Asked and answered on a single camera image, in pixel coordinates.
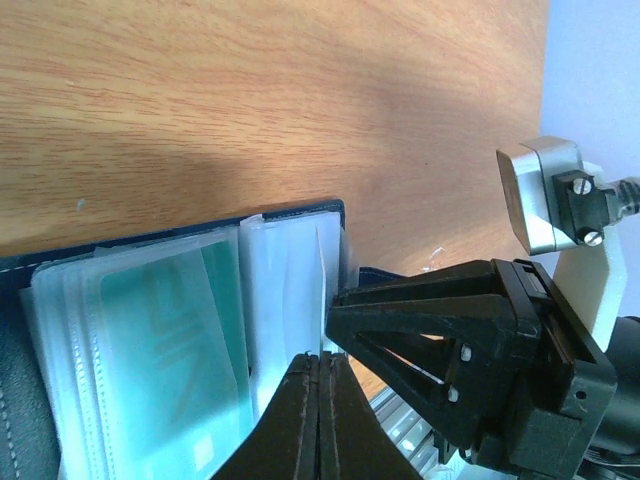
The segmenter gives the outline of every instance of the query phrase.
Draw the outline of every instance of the wallet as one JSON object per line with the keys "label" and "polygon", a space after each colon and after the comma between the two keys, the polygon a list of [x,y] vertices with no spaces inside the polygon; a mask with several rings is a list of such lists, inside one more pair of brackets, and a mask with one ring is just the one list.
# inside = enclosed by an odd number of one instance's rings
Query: wallet
{"label": "wallet", "polygon": [[[331,200],[265,212],[264,220],[337,212],[345,225],[344,204]],[[60,451],[51,407],[28,328],[20,291],[30,286],[34,271],[48,262],[88,255],[99,248],[126,247],[237,226],[247,217],[229,218],[138,236],[56,250],[0,258],[0,478],[57,478]],[[344,286],[346,272],[340,272]],[[398,278],[375,268],[360,268],[359,284]]]}

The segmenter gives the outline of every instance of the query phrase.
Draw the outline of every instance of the white wall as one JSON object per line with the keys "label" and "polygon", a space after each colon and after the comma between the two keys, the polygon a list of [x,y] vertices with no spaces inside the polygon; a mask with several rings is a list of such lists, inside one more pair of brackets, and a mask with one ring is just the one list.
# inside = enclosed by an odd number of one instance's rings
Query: white wall
{"label": "white wall", "polygon": [[[541,133],[577,142],[608,180],[640,176],[640,1],[551,0]],[[629,271],[620,313],[640,316],[640,216],[618,228]]]}

